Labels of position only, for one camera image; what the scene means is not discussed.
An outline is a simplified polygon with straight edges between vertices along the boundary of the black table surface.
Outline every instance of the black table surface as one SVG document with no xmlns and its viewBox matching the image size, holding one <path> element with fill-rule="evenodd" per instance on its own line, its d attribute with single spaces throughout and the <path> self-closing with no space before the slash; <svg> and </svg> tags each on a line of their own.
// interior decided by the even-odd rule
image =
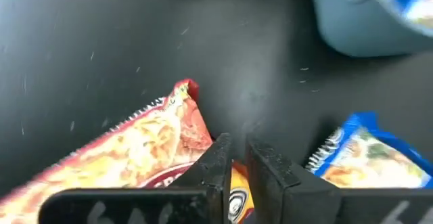
<svg viewBox="0 0 433 224">
<path fill-rule="evenodd" d="M 258 131 L 296 162 L 354 111 L 433 161 L 433 53 L 353 59 L 311 0 L 0 0 L 0 194 L 186 77 L 242 157 Z"/>
</svg>

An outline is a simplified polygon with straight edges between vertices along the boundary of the snack bag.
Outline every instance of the snack bag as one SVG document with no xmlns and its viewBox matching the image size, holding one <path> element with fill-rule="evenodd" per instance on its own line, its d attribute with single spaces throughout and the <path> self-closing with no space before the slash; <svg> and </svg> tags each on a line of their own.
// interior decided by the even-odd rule
<svg viewBox="0 0 433 224">
<path fill-rule="evenodd" d="M 353 114 L 309 158 L 306 169 L 342 188 L 433 186 L 432 165 L 380 130 L 372 112 Z"/>
<path fill-rule="evenodd" d="M 433 27 L 433 0 L 395 0 L 400 13 L 408 20 Z"/>
<path fill-rule="evenodd" d="M 253 210 L 254 203 L 247 180 L 246 167 L 234 162 L 231 168 L 229 220 L 232 224 L 243 223 Z"/>
<path fill-rule="evenodd" d="M 169 96 L 137 111 L 2 199 L 0 224 L 37 224 L 42 203 L 65 189 L 166 187 L 212 143 L 197 95 L 195 82 L 178 82 Z"/>
</svg>

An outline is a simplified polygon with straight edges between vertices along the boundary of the plastic container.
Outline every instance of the plastic container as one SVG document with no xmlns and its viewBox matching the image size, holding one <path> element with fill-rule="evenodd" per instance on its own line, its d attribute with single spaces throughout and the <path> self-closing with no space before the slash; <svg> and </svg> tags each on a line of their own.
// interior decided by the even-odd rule
<svg viewBox="0 0 433 224">
<path fill-rule="evenodd" d="M 314 0 L 319 32 L 352 57 L 402 55 L 433 49 L 433 29 L 401 16 L 392 0 Z"/>
</svg>

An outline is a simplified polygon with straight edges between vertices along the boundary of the orange package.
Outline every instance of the orange package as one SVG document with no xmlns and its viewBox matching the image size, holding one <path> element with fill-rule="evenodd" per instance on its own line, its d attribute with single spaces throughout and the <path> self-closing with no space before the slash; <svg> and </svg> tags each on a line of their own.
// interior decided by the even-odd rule
<svg viewBox="0 0 433 224">
<path fill-rule="evenodd" d="M 0 201 L 0 224 L 37 224 L 42 203 L 72 188 L 166 187 L 212 144 L 186 79 L 111 132 L 71 153 Z"/>
<path fill-rule="evenodd" d="M 231 190 L 229 197 L 229 220 L 233 224 L 243 223 L 254 210 L 246 167 L 234 162 L 231 168 Z"/>
</svg>

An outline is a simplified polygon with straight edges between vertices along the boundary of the food image on package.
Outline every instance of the food image on package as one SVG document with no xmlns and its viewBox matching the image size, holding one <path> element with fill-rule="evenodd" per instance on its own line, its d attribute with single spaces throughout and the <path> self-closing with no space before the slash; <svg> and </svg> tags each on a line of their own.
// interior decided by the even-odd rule
<svg viewBox="0 0 433 224">
<path fill-rule="evenodd" d="M 42 203 L 65 189 L 169 185 L 212 145 L 197 90 L 191 80 L 178 82 L 169 96 L 15 189 L 0 201 L 0 224 L 37 224 Z"/>
<path fill-rule="evenodd" d="M 417 1 L 407 12 L 408 19 L 433 28 L 433 0 Z"/>
<path fill-rule="evenodd" d="M 424 14 L 421 14 L 418 22 L 433 28 L 433 0 L 423 0 L 423 2 Z"/>
<path fill-rule="evenodd" d="M 423 187 L 430 176 L 399 151 L 360 129 L 321 176 L 343 188 Z"/>
</svg>

